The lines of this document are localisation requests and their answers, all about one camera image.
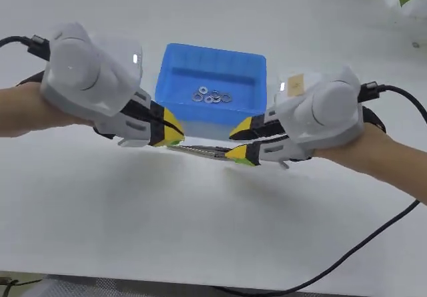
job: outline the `white tabletop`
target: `white tabletop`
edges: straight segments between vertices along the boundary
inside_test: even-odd
[[[150,93],[176,42],[265,55],[269,84],[348,63],[427,103],[426,49],[381,0],[0,0],[0,37],[66,21],[139,38]],[[0,50],[1,87],[42,68],[24,47]],[[407,101],[369,106],[396,139],[427,149]],[[322,160],[247,168],[122,149],[86,127],[0,140],[0,196],[2,270],[270,289],[317,275],[412,201]],[[426,218],[420,206],[307,291],[425,296]]]

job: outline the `blue plastic bin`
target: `blue plastic bin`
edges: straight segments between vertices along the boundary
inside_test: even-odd
[[[239,124],[266,110],[266,58],[262,55],[170,43],[155,100],[182,121]],[[231,95],[228,103],[192,100],[200,86]]]

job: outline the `small label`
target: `small label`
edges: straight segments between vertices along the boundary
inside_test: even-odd
[[[296,97],[304,94],[304,74],[288,78],[288,97]]]

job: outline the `metal washer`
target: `metal washer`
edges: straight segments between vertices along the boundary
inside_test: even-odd
[[[207,87],[205,87],[204,85],[202,85],[202,86],[200,86],[199,87],[199,92],[202,94],[202,95],[205,95],[205,94],[207,94],[207,92],[208,92],[209,90],[207,89]]]
[[[223,93],[221,96],[223,102],[230,102],[233,98],[228,93]]]
[[[221,97],[221,93],[220,93],[218,90],[213,90],[213,91],[211,91],[211,96],[212,96],[214,99],[217,99],[217,98],[220,98],[220,97]]]
[[[207,96],[205,97],[205,102],[206,102],[206,103],[213,103],[213,102],[214,102],[214,99],[213,99],[213,97],[212,97],[211,95],[207,95]]]
[[[191,98],[195,102],[201,102],[203,100],[203,95],[199,92],[193,93],[193,97]]]

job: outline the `hand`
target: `hand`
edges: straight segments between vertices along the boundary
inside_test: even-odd
[[[374,159],[381,156],[381,151],[393,144],[394,140],[371,123],[365,123],[364,127],[364,133],[358,139],[341,147],[316,150],[314,156],[332,160],[363,174],[371,172]]]
[[[93,125],[90,121],[64,113],[48,104],[40,94],[40,85],[38,82],[28,82],[4,90],[5,100],[10,104],[3,104],[8,113],[5,118],[7,122],[3,122],[6,126],[3,135],[17,137],[33,130],[73,124]]]

